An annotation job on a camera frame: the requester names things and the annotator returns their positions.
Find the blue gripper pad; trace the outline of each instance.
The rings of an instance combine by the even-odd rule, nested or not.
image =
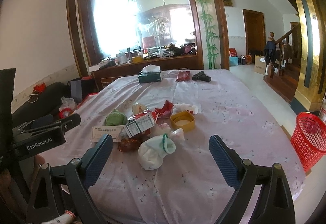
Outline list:
[[[113,148],[112,137],[108,134],[102,136],[94,148],[86,151],[81,158],[81,179],[86,190],[93,186],[100,176]]]
[[[211,136],[208,145],[228,186],[238,189],[241,183],[238,179],[241,158],[233,149],[229,149],[218,135]]]

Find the metal screw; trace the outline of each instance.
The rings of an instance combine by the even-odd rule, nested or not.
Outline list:
[[[249,165],[251,165],[251,160],[244,159],[244,160],[242,160],[242,163],[243,163],[244,165],[246,165],[246,166],[249,166]]]
[[[46,168],[48,168],[48,163],[43,163],[41,165],[41,169],[45,170]]]
[[[276,169],[278,169],[278,170],[281,170],[281,169],[282,169],[282,165],[279,164],[279,163],[275,163],[275,164],[274,164],[274,167],[275,167]]]
[[[73,165],[77,165],[79,162],[80,162],[80,159],[79,159],[79,158],[74,158],[74,159],[71,161],[71,164],[73,164]]]

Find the red mesh trash can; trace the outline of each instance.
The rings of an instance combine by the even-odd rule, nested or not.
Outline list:
[[[326,125],[308,112],[298,114],[296,123],[291,144],[307,172],[326,154]]]

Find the gold pillar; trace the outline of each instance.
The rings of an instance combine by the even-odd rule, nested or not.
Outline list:
[[[296,2],[301,23],[302,58],[298,88],[291,106],[295,110],[301,105],[304,108],[300,111],[314,112],[320,110],[326,88],[325,5],[320,0]]]

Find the green plush toy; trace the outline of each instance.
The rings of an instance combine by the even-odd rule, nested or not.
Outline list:
[[[104,125],[126,125],[127,117],[124,113],[119,112],[118,110],[113,110],[110,113],[104,122]]]

